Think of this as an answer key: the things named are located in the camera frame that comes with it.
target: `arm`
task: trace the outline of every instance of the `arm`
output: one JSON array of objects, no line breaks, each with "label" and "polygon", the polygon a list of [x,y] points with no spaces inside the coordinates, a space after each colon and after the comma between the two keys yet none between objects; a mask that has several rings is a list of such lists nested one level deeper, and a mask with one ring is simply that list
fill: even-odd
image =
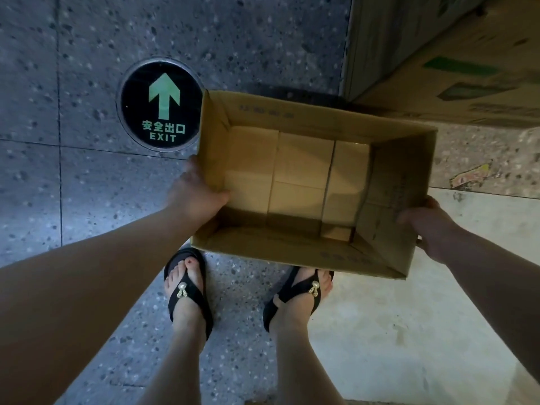
[{"label": "arm", "polygon": [[540,381],[540,267],[461,228],[428,198],[402,212],[419,246],[457,282],[530,374]]},{"label": "arm", "polygon": [[0,402],[62,395],[170,256],[227,200],[190,159],[162,211],[0,269]]}]

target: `foot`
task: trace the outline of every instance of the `foot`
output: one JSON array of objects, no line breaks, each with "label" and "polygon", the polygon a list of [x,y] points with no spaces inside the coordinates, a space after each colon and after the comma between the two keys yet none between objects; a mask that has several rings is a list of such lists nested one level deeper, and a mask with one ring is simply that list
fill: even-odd
[{"label": "foot", "polygon": [[[302,267],[298,271],[293,285],[302,280],[308,279],[313,274],[315,274],[314,268]],[[332,277],[330,277],[330,272],[326,270],[319,270],[319,284],[321,285],[320,292],[322,301],[334,287]],[[281,301],[276,294],[274,296],[274,304],[276,307],[278,307],[278,312],[274,315],[274,318],[270,322],[269,328],[271,337],[274,339],[276,334],[283,329],[295,328],[307,330],[307,323],[309,321],[309,317],[311,316],[314,303],[314,296],[307,292],[297,295],[296,297],[287,301],[287,303],[283,303],[283,301]]]},{"label": "foot", "polygon": [[[204,283],[203,276],[199,269],[199,262],[196,258],[188,257],[185,260],[180,261],[178,265],[169,272],[164,284],[167,299],[171,297],[173,292],[178,292],[177,286],[186,270],[187,275],[191,281],[193,281],[193,284],[195,284],[201,292],[203,291]],[[197,338],[200,340],[199,352],[201,352],[206,343],[206,324],[199,306],[190,298],[181,298],[174,307],[172,317],[174,335]]]}]

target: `flip-flop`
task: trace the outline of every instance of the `flip-flop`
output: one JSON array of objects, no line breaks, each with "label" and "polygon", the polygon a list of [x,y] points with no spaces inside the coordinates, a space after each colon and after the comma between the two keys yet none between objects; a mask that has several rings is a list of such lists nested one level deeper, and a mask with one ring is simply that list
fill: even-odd
[{"label": "flip-flop", "polygon": [[180,261],[185,260],[188,257],[193,257],[199,262],[199,270],[201,271],[202,276],[202,292],[193,283],[193,281],[191,281],[190,277],[187,275],[186,268],[186,272],[178,282],[178,285],[172,292],[171,298],[169,299],[169,314],[172,321],[172,313],[178,300],[183,297],[189,297],[200,307],[202,311],[202,317],[206,321],[206,339],[208,340],[208,337],[210,337],[210,333],[212,332],[212,327],[214,326],[214,320],[212,318],[210,306],[208,305],[208,300],[206,299],[206,261],[202,253],[194,247],[181,248],[165,265],[165,269],[163,270],[163,280],[165,281],[167,279],[169,272],[171,272],[171,270],[176,267]]},{"label": "flip-flop", "polygon": [[[281,287],[281,290],[278,292],[278,297],[283,303],[287,303],[290,299],[296,297],[297,295],[309,293],[313,294],[315,298],[315,303],[313,305],[313,310],[311,310],[311,313],[317,309],[319,306],[319,303],[321,302],[321,292],[320,292],[320,282],[319,282],[319,270],[315,270],[315,274],[313,274],[311,277],[299,281],[293,286],[294,279],[296,278],[296,275],[300,271],[300,266],[295,265],[289,274],[289,277],[287,278],[287,281]],[[330,277],[334,279],[334,272],[330,272]],[[278,307],[274,304],[274,299],[272,298],[270,301],[268,301],[265,305],[265,309],[262,312],[262,323],[265,326],[265,330],[267,332],[270,332],[270,322],[274,318],[275,313],[278,312]]]}]

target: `green arrow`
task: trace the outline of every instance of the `green arrow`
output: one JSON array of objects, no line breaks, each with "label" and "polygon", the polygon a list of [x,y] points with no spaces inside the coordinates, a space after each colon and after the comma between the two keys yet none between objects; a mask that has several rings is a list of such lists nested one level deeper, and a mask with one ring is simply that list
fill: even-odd
[{"label": "green arrow", "polygon": [[180,105],[180,90],[172,79],[163,73],[148,89],[148,102],[159,95],[159,119],[168,120],[169,96]]}]

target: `leg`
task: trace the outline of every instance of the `leg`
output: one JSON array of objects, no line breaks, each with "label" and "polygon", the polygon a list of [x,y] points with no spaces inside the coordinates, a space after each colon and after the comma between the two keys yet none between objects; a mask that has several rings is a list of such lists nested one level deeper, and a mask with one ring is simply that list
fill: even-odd
[{"label": "leg", "polygon": [[[178,286],[186,266],[190,279],[200,290],[203,289],[199,263],[189,257],[173,268],[165,280],[167,298]],[[197,304],[189,298],[178,301],[173,320],[171,347],[138,405],[200,404],[199,354],[206,342],[205,321]]]},{"label": "leg", "polygon": [[[314,269],[302,268],[294,282],[313,274]],[[324,271],[319,271],[319,278],[324,299],[332,290],[332,279]],[[276,296],[274,303],[279,309],[270,323],[270,334],[278,357],[278,404],[345,405],[309,343],[307,323],[313,295],[300,294],[287,304]]]}]

